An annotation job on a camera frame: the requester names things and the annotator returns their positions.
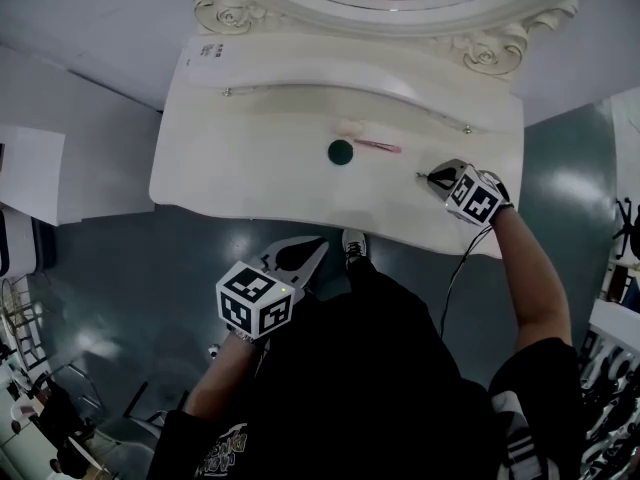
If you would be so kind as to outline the grey chair black legs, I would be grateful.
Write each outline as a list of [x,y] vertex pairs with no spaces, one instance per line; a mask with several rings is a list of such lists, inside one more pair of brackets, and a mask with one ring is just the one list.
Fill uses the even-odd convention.
[[95,436],[111,445],[103,458],[112,480],[147,478],[168,415],[167,410],[158,410],[146,418],[133,414],[148,386],[144,381],[121,415],[106,420],[95,429]]

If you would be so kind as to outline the pink thin stick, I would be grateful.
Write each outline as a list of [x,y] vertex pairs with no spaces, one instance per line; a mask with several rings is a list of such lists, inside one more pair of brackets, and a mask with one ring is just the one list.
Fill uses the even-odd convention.
[[394,153],[394,154],[399,154],[399,153],[402,152],[402,148],[401,147],[396,146],[396,145],[392,145],[392,144],[369,141],[369,140],[364,140],[364,139],[353,139],[353,142],[355,144],[358,144],[358,145],[361,145],[361,146],[374,148],[374,149],[378,149],[378,150],[382,150],[382,151],[386,151],[386,152],[390,152],[390,153]]

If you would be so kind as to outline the white paper label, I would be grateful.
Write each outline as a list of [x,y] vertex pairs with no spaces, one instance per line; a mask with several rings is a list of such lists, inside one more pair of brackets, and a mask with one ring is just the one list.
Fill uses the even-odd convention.
[[218,68],[231,58],[233,44],[215,37],[194,37],[185,48],[184,65],[187,68]]

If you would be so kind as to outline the person's left forearm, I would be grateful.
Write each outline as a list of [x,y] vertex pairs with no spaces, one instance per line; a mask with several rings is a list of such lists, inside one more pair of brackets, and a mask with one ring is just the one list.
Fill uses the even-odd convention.
[[241,389],[255,376],[264,344],[229,333],[216,358],[192,390],[184,410],[208,421],[224,417]]

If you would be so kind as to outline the white black-trimmed equipment case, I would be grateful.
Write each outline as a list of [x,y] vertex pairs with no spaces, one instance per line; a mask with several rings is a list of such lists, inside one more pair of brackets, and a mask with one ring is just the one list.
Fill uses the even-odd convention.
[[52,268],[54,227],[9,207],[0,208],[0,280]]

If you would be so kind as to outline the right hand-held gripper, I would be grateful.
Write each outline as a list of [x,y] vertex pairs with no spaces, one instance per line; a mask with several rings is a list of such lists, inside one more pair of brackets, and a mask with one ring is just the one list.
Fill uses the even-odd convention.
[[428,176],[428,188],[455,217],[476,226],[487,226],[501,209],[511,206],[511,200],[499,177],[478,170],[466,161],[454,158],[436,166],[431,173],[461,174],[450,191],[450,181]]

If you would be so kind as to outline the black office chair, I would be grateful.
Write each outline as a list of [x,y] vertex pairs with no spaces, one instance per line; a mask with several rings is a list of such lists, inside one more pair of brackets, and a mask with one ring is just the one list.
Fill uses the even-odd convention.
[[623,201],[616,200],[622,218],[622,227],[612,236],[612,240],[622,239],[622,245],[615,253],[615,259],[623,259],[627,248],[630,248],[633,256],[640,260],[640,205],[637,208],[637,216],[632,219],[632,201],[625,197]]

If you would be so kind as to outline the white sneaker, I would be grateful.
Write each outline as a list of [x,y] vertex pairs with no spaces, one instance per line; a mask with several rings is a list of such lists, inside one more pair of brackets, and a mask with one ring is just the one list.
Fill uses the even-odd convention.
[[367,258],[366,235],[354,229],[344,229],[342,233],[342,248],[345,254],[346,267],[353,262]]

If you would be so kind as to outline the black printed t-shirt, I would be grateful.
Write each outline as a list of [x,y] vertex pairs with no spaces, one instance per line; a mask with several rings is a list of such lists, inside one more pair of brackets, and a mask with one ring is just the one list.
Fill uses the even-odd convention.
[[581,419],[577,354],[559,338],[483,387],[434,335],[367,353],[291,334],[221,421],[168,415],[147,480],[578,480]]

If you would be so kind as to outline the white dressing table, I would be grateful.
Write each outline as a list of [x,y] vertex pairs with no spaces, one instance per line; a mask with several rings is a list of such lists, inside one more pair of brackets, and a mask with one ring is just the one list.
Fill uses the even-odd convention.
[[[218,35],[199,27],[194,37],[228,40],[233,52],[209,69],[184,65],[189,42],[179,57],[151,174],[158,204],[356,228],[461,255],[478,229],[450,214],[416,172],[458,158],[497,174],[512,196],[520,191],[524,111],[510,91],[513,76],[354,36]],[[363,135],[337,135],[341,119],[362,122]],[[337,139],[353,146],[347,165],[327,156]]]

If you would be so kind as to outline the person's right forearm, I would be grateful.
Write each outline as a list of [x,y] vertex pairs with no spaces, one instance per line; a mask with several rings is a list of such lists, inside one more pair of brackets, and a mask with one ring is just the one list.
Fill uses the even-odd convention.
[[517,348],[552,338],[570,345],[569,304],[549,257],[514,208],[498,210],[492,227],[516,315]]

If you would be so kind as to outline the dark green round lid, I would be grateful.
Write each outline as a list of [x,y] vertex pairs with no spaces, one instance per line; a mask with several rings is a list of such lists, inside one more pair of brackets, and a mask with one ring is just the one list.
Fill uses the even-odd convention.
[[338,166],[349,164],[353,159],[353,146],[344,139],[337,139],[330,143],[327,149],[329,160]]

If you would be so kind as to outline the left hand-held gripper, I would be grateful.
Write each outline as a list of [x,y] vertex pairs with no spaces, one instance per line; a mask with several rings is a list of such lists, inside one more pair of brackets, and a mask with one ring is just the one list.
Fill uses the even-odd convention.
[[252,339],[260,339],[288,323],[295,298],[320,267],[329,243],[320,236],[298,236],[269,245],[260,255],[269,270],[292,271],[290,286],[242,261],[216,283],[219,317]]

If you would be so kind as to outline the black trousers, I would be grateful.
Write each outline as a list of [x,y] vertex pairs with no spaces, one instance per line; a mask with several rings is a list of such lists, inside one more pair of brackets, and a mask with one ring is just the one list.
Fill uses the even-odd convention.
[[438,346],[428,306],[417,295],[364,257],[349,262],[346,272],[350,291],[320,303],[332,325],[425,354]]

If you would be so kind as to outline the oval mirror ornate white frame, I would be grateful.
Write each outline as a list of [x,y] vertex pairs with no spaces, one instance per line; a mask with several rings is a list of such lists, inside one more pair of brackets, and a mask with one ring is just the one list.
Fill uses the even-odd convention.
[[494,78],[510,79],[532,37],[578,12],[578,0],[192,0],[200,29],[275,31],[404,43]]

